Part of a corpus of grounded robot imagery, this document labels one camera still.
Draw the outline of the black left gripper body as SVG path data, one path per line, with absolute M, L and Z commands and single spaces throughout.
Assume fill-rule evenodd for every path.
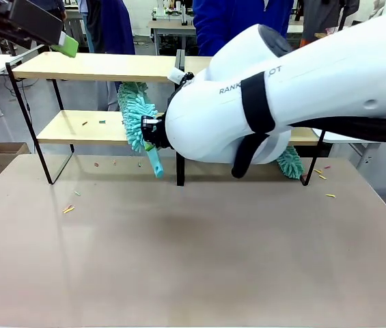
M 0 1 L 0 38 L 24 45 L 64 45 L 64 24 L 30 1 Z

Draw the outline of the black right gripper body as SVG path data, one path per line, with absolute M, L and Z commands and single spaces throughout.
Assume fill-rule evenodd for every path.
M 166 128 L 165 128 L 165 119 L 166 115 L 163 114 L 159 117 L 157 117 L 157 123 L 153 126 L 152 136 L 153 141 L 152 143 L 157 148 L 173 148 L 168 140 Z

